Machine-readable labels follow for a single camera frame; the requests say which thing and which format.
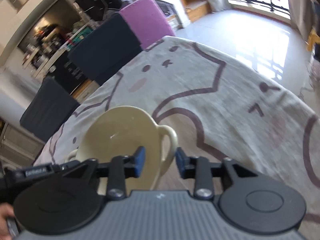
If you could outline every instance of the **tablecloth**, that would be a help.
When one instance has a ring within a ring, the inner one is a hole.
[[[91,124],[121,105],[174,128],[187,155],[229,156],[298,190],[308,206],[300,231],[320,238],[320,122],[294,94],[208,46],[164,37],[96,90],[53,135],[35,164],[62,163]],[[175,163],[159,189],[190,189]]]

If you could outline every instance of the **black chair back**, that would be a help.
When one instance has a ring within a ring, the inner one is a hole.
[[[142,51],[118,13],[85,37],[68,55],[86,77],[102,85]]]
[[[53,78],[46,77],[20,125],[47,142],[79,105]]]

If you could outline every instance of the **mug handle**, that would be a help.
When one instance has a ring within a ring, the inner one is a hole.
[[[168,125],[158,125],[158,132],[159,132],[159,135],[161,136],[161,141],[163,140],[163,137],[165,135],[167,135],[170,139],[170,149],[167,156],[161,155],[160,176],[163,176],[169,169],[174,159],[174,156],[178,147],[178,136],[175,130],[173,130]]]
[[[77,154],[77,150],[78,150],[78,149],[75,149],[75,150],[73,150],[72,152],[70,152],[70,153],[68,154],[68,156],[64,159],[64,163],[67,163],[67,162],[69,162],[72,158],[75,158],[75,157],[76,157],[76,154]]]

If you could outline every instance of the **wooden step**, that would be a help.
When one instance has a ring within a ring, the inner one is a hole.
[[[211,13],[211,8],[207,0],[193,0],[186,5],[186,12],[190,21],[195,22]]]

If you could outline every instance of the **metal screw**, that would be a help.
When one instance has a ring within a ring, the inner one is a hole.
[[[115,198],[120,198],[123,196],[123,191],[122,190],[119,190],[117,188],[113,188],[111,190],[108,191],[108,195],[110,197],[115,197]]]
[[[212,191],[207,188],[201,188],[196,191],[199,197],[208,198],[212,195]]]

